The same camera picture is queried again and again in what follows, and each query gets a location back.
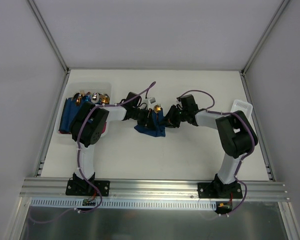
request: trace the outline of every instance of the white cable tray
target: white cable tray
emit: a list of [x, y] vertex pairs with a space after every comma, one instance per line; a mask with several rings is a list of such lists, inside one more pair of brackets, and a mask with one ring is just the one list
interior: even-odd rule
[[[52, 208], [91, 208], [83, 206], [84, 198], [33, 197], [31, 206]], [[103, 199], [102, 209], [160, 209], [160, 210], [208, 210], [215, 211], [215, 201], [209, 200], [138, 200], [138, 199]]]

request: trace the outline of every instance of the white table surface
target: white table surface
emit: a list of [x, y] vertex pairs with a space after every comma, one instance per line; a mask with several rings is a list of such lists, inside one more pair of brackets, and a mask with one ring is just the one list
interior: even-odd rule
[[[148, 96], [161, 104], [164, 115], [176, 103], [176, 97], [192, 89], [212, 94], [216, 101], [212, 110], [216, 111], [228, 112], [235, 99], [247, 100], [237, 71], [72, 70], [68, 83], [94, 81], [112, 84], [112, 103], [156, 81]], [[202, 93], [193, 95], [199, 108], [212, 102]], [[95, 145], [96, 178], [212, 180], [221, 167], [225, 153], [214, 129], [182, 122], [180, 128], [166, 128], [166, 137], [152, 137], [137, 132], [135, 125], [134, 120], [110, 123], [107, 135]], [[76, 169], [76, 151], [70, 135], [60, 137], [54, 132], [41, 176], [70, 178]], [[238, 178], [269, 180], [259, 145], [244, 161]]]

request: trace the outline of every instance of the white wall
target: white wall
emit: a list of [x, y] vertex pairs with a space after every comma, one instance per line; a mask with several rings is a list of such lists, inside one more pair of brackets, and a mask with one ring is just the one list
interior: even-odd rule
[[300, 224], [300, 0], [292, 0], [247, 74], [274, 163]]
[[241, 70], [282, 0], [36, 0], [69, 67]]
[[63, 71], [25, 0], [0, 0], [0, 240], [35, 168]]

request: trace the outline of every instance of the metal frame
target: metal frame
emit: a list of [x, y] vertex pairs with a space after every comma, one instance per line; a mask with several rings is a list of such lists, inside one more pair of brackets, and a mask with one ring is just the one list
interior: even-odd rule
[[[21, 197], [60, 197], [66, 196], [68, 178], [27, 177], [20, 192]], [[175, 200], [188, 201], [200, 199], [198, 182], [200, 180], [138, 180], [138, 179], [99, 179], [110, 181], [109, 198], [138, 200]], [[250, 202], [289, 202], [286, 186], [282, 182], [247, 181], [247, 201]], [[211, 201], [222, 199], [207, 198]]]
[[[36, 177], [40, 175], [40, 168], [46, 158], [52, 132], [59, 109], [60, 101], [68, 82], [69, 68], [62, 57], [57, 44], [52, 37], [47, 24], [45, 23], [38, 6], [34, 0], [26, 0], [29, 4], [31, 11], [36, 17], [40, 28], [42, 29], [45, 37], [47, 38], [54, 54], [56, 55], [59, 63], [61, 64], [66, 75], [63, 79], [60, 87], [59, 97], [54, 106], [53, 114], [49, 121], [49, 126], [45, 134], [44, 143], [40, 150], [38, 166], [36, 168], [35, 177], [28, 177], [25, 179], [23, 187], [20, 192], [20, 198], [18, 199], [17, 209], [14, 214], [13, 224], [10, 225], [8, 239], [16, 240], [19, 239], [22, 234], [23, 225], [25, 224], [26, 216], [28, 213], [29, 206], [31, 204], [32, 197], [46, 198], [46, 197], [57, 197], [57, 198], [71, 198], [65, 195], [65, 189], [67, 186], [67, 178], [47, 178], [47, 177]], [[268, 38], [269, 34], [273, 30], [274, 26], [278, 22], [279, 18], [287, 8], [291, 0], [282, 0], [280, 6], [273, 15], [270, 23], [263, 32], [260, 40], [258, 41], [255, 49], [249, 57], [245, 67], [242, 70], [241, 80], [243, 88], [246, 94], [247, 100], [251, 103], [252, 99], [249, 93], [249, 87], [245, 79], [245, 74], [249, 67], [253, 63], [254, 59], [260, 52], [263, 44]], [[260, 147], [265, 160], [266, 166], [268, 165], [271, 177], [273, 180], [276, 179], [276, 174], [272, 168], [272, 161], [267, 154], [266, 144], [262, 137], [262, 130], [258, 123], [256, 113], [253, 111], [252, 119], [256, 128], [256, 132], [259, 136]], [[107, 179], [111, 181], [111, 191], [107, 199], [111, 201], [119, 200], [167, 200], [176, 201], [178, 203], [185, 203], [188, 201], [200, 201], [197, 192], [198, 182], [208, 181], [195, 181], [195, 180], [129, 180], [129, 179]], [[247, 181], [247, 198], [248, 202], [278, 202], [281, 210], [281, 216], [284, 222], [284, 226], [289, 239], [298, 240], [300, 239], [300, 229], [295, 219], [295, 215], [290, 203], [288, 192], [285, 188], [285, 184], [282, 182], [275, 181]]]
[[58, 48], [54, 38], [52, 37], [51, 32], [50, 32], [44, 18], [42, 17], [42, 15], [39, 11], [39, 8], [38, 8], [37, 4], [35, 3], [34, 0], [26, 0], [26, 2], [29, 4], [29, 7], [30, 7], [32, 13], [34, 14], [37, 22], [39, 23], [40, 28], [42, 29], [46, 39], [48, 40], [48, 42], [49, 42], [49, 44], [50, 44], [57, 60], [59, 61], [61, 67], [63, 68], [63, 70], [65, 72], [68, 72], [69, 68], [68, 68], [64, 58], [62, 57], [62, 55], [59, 51], [59, 48]]
[[[242, 85], [243, 85], [243, 89], [244, 89], [244, 93], [245, 93], [246, 99], [247, 99], [247, 101], [249, 103], [251, 103], [252, 105], [254, 105], [253, 104], [253, 100], [252, 100], [251, 95], [250, 95], [250, 91], [249, 91], [247, 80], [246, 80], [245, 76], [243, 75], [243, 73], [240, 73], [240, 76], [241, 76], [241, 81], [242, 81]], [[254, 123], [256, 134], [258, 136], [258, 140], [259, 140], [259, 144], [260, 144], [262, 156], [263, 156], [263, 159], [264, 159], [264, 162], [265, 162], [265, 166], [269, 169], [268, 172], [270, 172], [268, 174], [270, 174], [272, 180], [275, 181], [277, 179], [276, 178], [276, 172], [275, 172], [275, 170], [272, 167], [273, 166], [273, 162], [269, 158], [267, 147], [266, 147], [266, 144], [265, 144], [265, 140], [263, 138], [263, 133], [262, 133], [261, 127], [259, 125], [259, 121], [258, 121], [258, 117], [256, 115], [256, 110], [255, 109], [252, 110], [252, 120], [253, 120], [253, 123]]]
[[281, 217], [289, 240], [300, 240], [300, 228], [291, 202], [278, 202]]
[[34, 171], [34, 177], [38, 176], [38, 172], [40, 171], [40, 169], [42, 169], [43, 163], [45, 162], [47, 152], [48, 152], [48, 148], [49, 148], [50, 141], [51, 141], [51, 137], [52, 137], [52, 134], [53, 134], [53, 131], [54, 131], [59, 106], [60, 106], [61, 99], [62, 99], [62, 96], [63, 96], [64, 91], [65, 91], [66, 85], [68, 83], [69, 76], [70, 76], [70, 71], [68, 71], [64, 75], [63, 80], [62, 80], [62, 84], [60, 86], [60, 91], [57, 94], [58, 97], [56, 99], [55, 105], [53, 106], [52, 116], [49, 120], [49, 125], [48, 125], [46, 133], [44, 135], [44, 141], [43, 141], [43, 144], [42, 144], [40, 152], [39, 152], [38, 164], [37, 164], [37, 166], [35, 168], [35, 171]]
[[252, 65], [254, 60], [256, 59], [256, 57], [257, 57], [258, 53], [260, 52], [262, 46], [266, 42], [267, 38], [269, 37], [270, 33], [274, 29], [276, 23], [278, 22], [278, 20], [280, 19], [280, 17], [284, 13], [284, 11], [287, 9], [287, 6], [289, 5], [290, 2], [291, 2], [291, 0], [282, 0], [281, 4], [279, 5], [277, 10], [275, 11], [273, 17], [271, 18], [270, 22], [266, 26], [261, 38], [257, 42], [252, 54], [250, 55], [248, 61], [246, 62], [245, 66], [242, 70], [243, 76], [246, 75], [248, 69], [250, 68], [250, 66]]

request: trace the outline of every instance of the wire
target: wire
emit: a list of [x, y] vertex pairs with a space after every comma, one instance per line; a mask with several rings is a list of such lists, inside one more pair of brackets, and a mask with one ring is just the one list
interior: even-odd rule
[[93, 195], [92, 195], [91, 197], [89, 197], [89, 198], [88, 198], [88, 200], [87, 200], [87, 201], [88, 201], [88, 203], [89, 203], [89, 202], [92, 202], [93, 200], [95, 200], [96, 196], [97, 196], [97, 191], [96, 191], [96, 190], [94, 190], [94, 193], [93, 193]]
[[182, 96], [184, 96], [184, 95], [186, 95], [187, 93], [190, 93], [190, 92], [199, 92], [199, 93], [203, 93], [203, 94], [208, 95], [208, 96], [212, 99], [212, 105], [211, 105], [211, 106], [208, 106], [208, 107], [206, 107], [206, 108], [204, 108], [204, 110], [208, 110], [208, 109], [212, 108], [212, 107], [215, 105], [215, 103], [216, 103], [214, 97], [213, 97], [210, 93], [208, 93], [208, 92], [206, 92], [206, 91], [202, 91], [202, 90], [196, 90], [196, 89], [186, 91], [186, 92], [183, 93], [181, 96], [177, 97], [177, 99], [181, 98]]
[[146, 93], [145, 93], [145, 99], [147, 99], [147, 98], [148, 98], [148, 92], [149, 92], [149, 90], [148, 90], [148, 91], [146, 91]]
[[230, 200], [227, 202], [227, 204], [231, 204], [232, 205], [232, 199], [234, 198], [233, 193], [230, 193]]

